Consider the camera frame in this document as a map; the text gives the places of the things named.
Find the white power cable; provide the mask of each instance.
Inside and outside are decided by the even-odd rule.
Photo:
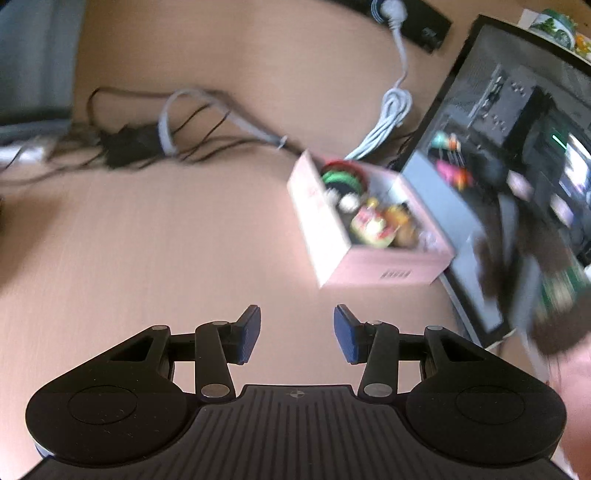
[[[168,112],[174,101],[178,97],[184,95],[192,96],[200,100],[205,100],[207,103],[214,106],[221,113],[226,115],[228,117],[228,120],[232,121],[235,125],[242,128],[244,131],[250,133],[251,135],[255,136],[256,138],[264,142],[270,143],[272,145],[276,145],[277,148],[285,147],[287,137],[279,137],[275,134],[264,131],[263,129],[254,125],[251,121],[245,119],[242,115],[233,111],[230,108],[230,106],[228,106],[225,102],[215,97],[206,90],[200,88],[185,88],[177,90],[170,97],[168,97],[158,119],[158,136],[160,138],[162,150],[164,151],[164,154],[167,157],[173,157],[175,155],[178,155],[179,153],[178,147],[175,145],[173,140],[173,134],[170,131]]]
[[[401,0],[386,0],[380,7],[380,13],[388,19],[388,25],[392,31],[394,43],[400,54],[402,76],[384,94],[382,98],[382,111],[378,123],[367,134],[359,146],[345,157],[345,160],[358,160],[381,145],[388,138],[392,130],[402,124],[402,121],[413,107],[413,97],[410,92],[400,88],[400,85],[408,76],[408,60],[400,33],[402,22],[406,20],[407,16],[406,8]]]

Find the ribbed black platform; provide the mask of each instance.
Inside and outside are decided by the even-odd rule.
[[[174,445],[109,469],[41,462],[27,480],[553,480],[550,461],[506,469],[462,465],[428,450],[388,406],[348,386],[249,385],[203,407]]]

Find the black cable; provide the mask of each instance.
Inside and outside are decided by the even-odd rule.
[[[182,161],[182,163],[185,165],[195,165],[199,162],[209,160],[210,158],[214,157],[215,155],[218,155],[219,153],[221,153],[225,150],[228,150],[230,148],[239,147],[240,145],[246,145],[246,144],[270,145],[270,146],[277,148],[276,145],[274,145],[270,142],[265,142],[264,140],[261,140],[260,138],[241,138],[240,140],[236,140],[235,142],[232,142],[232,143],[229,143],[229,144],[224,145],[222,147],[216,148],[215,150],[211,151],[210,153],[208,153],[206,155],[203,155],[202,157],[194,158],[191,161],[187,161],[185,159],[184,161]]]
[[[10,162],[8,162],[6,165],[4,165],[2,170],[0,170],[0,173],[4,173],[5,171],[7,171],[19,158],[21,158],[24,155],[24,153],[28,150],[28,148],[29,148],[29,145],[23,145],[21,148],[19,148],[16,155],[14,155],[14,157],[12,158],[12,160]]]
[[[154,99],[167,99],[172,95],[170,92],[143,92],[141,90],[126,90],[117,87],[98,87],[89,95],[86,101],[86,115],[88,116],[88,123],[92,127],[100,129],[100,126],[96,122],[95,117],[95,105],[94,99],[99,93],[108,93],[110,95],[120,97],[132,97],[132,98],[154,98]]]
[[[213,142],[221,142],[221,141],[235,141],[235,140],[246,140],[249,139],[249,137],[239,137],[237,135],[218,135],[217,137],[210,137],[207,139],[207,141],[201,141],[200,143],[202,143],[202,147],[204,147],[205,145],[209,144],[209,143],[213,143]],[[181,152],[181,154],[187,154],[191,151],[193,151],[195,149],[195,147],[190,147],[186,150],[183,150]]]
[[[398,147],[398,151],[396,152],[396,155],[394,155],[394,158],[392,160],[390,160],[388,162],[388,164],[386,165],[386,168],[389,170],[394,170],[394,171],[399,171],[398,170],[398,161],[400,160],[400,155],[402,155],[402,153],[404,152],[404,150],[406,149],[407,145],[410,143],[410,141],[413,139],[414,134],[416,133],[416,130],[413,130],[412,132],[409,132],[407,134],[404,135],[400,135],[399,137],[396,137],[395,140],[401,140],[401,139],[405,139],[400,146]]]
[[[187,158],[189,158],[191,155],[193,155],[195,152],[197,152],[197,150],[199,150],[199,148],[201,148],[201,147],[202,147],[202,146],[203,146],[203,145],[204,145],[204,144],[205,144],[205,143],[208,141],[209,137],[211,137],[211,136],[212,136],[212,134],[213,134],[213,133],[214,133],[214,132],[215,132],[215,131],[216,131],[216,130],[219,128],[219,127],[221,127],[221,126],[222,126],[222,124],[223,124],[223,123],[224,123],[224,122],[227,120],[227,118],[228,118],[228,115],[230,115],[230,112],[226,112],[226,113],[224,114],[223,118],[222,118],[222,119],[221,119],[221,120],[220,120],[218,123],[216,123],[216,124],[213,126],[213,128],[212,128],[212,129],[210,129],[210,131],[209,131],[209,132],[207,132],[207,133],[205,134],[205,136],[202,138],[202,140],[201,140],[201,141],[200,141],[200,142],[199,142],[197,145],[195,145],[193,148],[191,148],[191,149],[189,150],[189,153],[187,153],[187,154],[186,154],[184,157],[181,157],[180,161],[181,161],[181,162],[184,162],[184,161],[185,161]]]
[[[47,180],[53,178],[58,175],[62,175],[64,173],[73,173],[77,171],[86,171],[91,170],[93,168],[99,168],[100,166],[93,166],[92,164],[103,156],[103,152],[92,157],[90,160],[86,160],[78,165],[64,165],[62,167],[54,168],[48,172],[45,172],[37,177],[30,177],[28,179],[15,179],[15,180],[1,180],[0,179],[0,187],[21,187],[25,185],[31,185],[38,183],[43,180]]]
[[[162,157],[150,158],[149,160],[146,160],[141,165],[137,165],[137,166],[133,166],[133,167],[132,166],[129,166],[129,169],[130,170],[133,170],[133,171],[143,170],[143,169],[148,168],[148,167],[151,167],[155,163],[161,162],[163,160],[166,160],[166,158],[162,158]]]
[[[407,134],[398,135],[397,137],[394,137],[393,140],[401,140],[403,138],[412,137],[415,133],[417,133],[417,131],[413,130],[412,132],[408,132]]]
[[[187,126],[187,124],[193,120],[193,118],[195,118],[195,116],[198,113],[203,112],[205,109],[210,108],[211,104],[206,103],[205,105],[200,106],[197,110],[195,110],[193,113],[191,113],[191,115],[182,123],[180,124],[179,127],[177,127],[175,130],[173,130],[173,135],[176,135],[177,133],[179,133],[183,128],[185,128]]]

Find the power adapter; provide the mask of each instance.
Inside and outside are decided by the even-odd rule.
[[[101,132],[100,144],[105,151],[105,166],[113,169],[164,156],[158,124],[125,125],[115,134]]]

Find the blue gripper pad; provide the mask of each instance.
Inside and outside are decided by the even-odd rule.
[[[254,350],[256,340],[261,333],[261,309],[256,305],[250,305],[236,322],[242,326],[242,339],[238,347],[238,365],[248,362]]]
[[[340,306],[335,308],[333,315],[335,320],[335,335],[346,360],[350,364],[358,364],[359,345],[355,341],[355,327],[360,326],[361,322],[352,314],[348,316],[347,313],[350,313],[348,309],[343,310]]]

